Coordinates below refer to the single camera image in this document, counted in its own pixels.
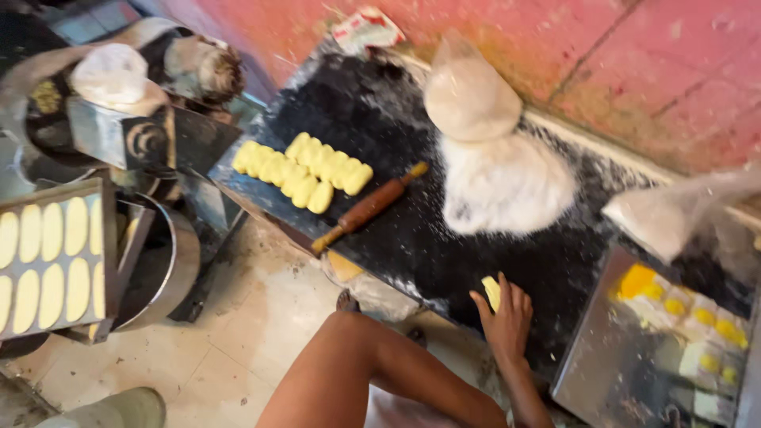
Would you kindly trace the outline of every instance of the tiled floor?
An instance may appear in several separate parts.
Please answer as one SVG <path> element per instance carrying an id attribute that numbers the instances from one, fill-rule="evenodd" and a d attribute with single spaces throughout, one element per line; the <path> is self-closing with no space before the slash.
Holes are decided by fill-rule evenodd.
<path id="1" fill-rule="evenodd" d="M 112 334 L 92 347 L 52 335 L 6 369 L 63 410 L 151 386 L 168 404 L 168 426 L 253 426 L 288 367 L 334 310 L 340 288 L 316 260 L 257 217 L 219 258 L 209 276 L 215 286 L 195 324 L 167 320 Z M 430 312 L 411 322 L 424 326 L 433 354 L 504 401 L 483 342 Z"/>

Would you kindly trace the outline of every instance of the flour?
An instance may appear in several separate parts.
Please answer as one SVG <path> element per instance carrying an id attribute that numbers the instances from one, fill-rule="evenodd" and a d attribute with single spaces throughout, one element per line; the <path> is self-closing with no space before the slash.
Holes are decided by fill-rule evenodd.
<path id="1" fill-rule="evenodd" d="M 568 165 L 540 142 L 515 134 L 478 143 L 442 137 L 439 148 L 447 164 L 444 219 L 457 233 L 527 235 L 573 204 Z"/>

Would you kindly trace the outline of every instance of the rolling pin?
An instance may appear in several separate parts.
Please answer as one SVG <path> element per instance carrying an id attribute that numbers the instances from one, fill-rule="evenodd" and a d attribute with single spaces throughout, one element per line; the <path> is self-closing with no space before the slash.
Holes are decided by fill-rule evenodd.
<path id="1" fill-rule="evenodd" d="M 338 225 L 336 227 L 330 229 L 330 232 L 327 232 L 322 237 L 314 240 L 312 243 L 312 251 L 314 251 L 315 254 L 322 253 L 323 250 L 336 239 L 362 227 L 362 225 L 391 205 L 393 201 L 399 199 L 399 196 L 402 196 L 404 193 L 404 188 L 407 184 L 413 179 L 425 174 L 427 170 L 428 164 L 425 162 L 418 162 L 415 166 L 410 168 L 404 177 L 392 178 L 383 186 L 378 187 L 373 193 L 365 196 L 363 200 L 357 202 L 357 204 L 347 211 L 346 214 L 338 219 Z"/>

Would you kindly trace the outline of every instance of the black countertop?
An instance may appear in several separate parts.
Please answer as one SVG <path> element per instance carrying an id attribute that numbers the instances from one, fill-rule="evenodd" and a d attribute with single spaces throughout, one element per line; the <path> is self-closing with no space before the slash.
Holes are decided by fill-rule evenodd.
<path id="1" fill-rule="evenodd" d="M 210 177 L 235 199 L 250 201 L 317 238 L 362 196 L 403 175 L 415 162 L 429 162 L 431 170 L 413 181 L 402 199 L 331 248 L 445 318 L 479 332 L 478 313 L 468 291 L 483 292 L 480 279 L 502 270 L 533 300 L 527 359 L 550 381 L 613 242 L 674 282 L 749 316 L 753 290 L 725 275 L 707 252 L 693 249 L 692 256 L 664 267 L 600 214 L 615 193 L 648 187 L 653 181 L 525 118 L 517 132 L 545 142 L 574 170 L 579 182 L 574 206 L 555 225 L 527 237 L 455 235 L 441 214 L 444 165 L 437 150 L 438 131 L 423 107 L 420 74 L 395 65 L 398 60 L 392 58 L 381 54 L 363 61 L 338 54 L 330 41 L 321 43 L 250 130 L 250 138 L 279 151 L 305 131 L 368 163 L 375 176 L 360 195 L 349 198 L 336 191 L 330 208 L 320 216 L 297 209 L 278 188 L 231 169 L 243 140 L 231 146 Z"/>

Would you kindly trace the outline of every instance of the pink wall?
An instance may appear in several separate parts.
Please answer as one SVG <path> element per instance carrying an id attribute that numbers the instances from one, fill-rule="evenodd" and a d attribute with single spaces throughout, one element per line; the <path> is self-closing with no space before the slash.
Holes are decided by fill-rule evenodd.
<path id="1" fill-rule="evenodd" d="M 430 59 L 458 28 L 521 96 L 685 172 L 761 160 L 760 0 L 154 0 L 281 85 L 373 4 Z"/>

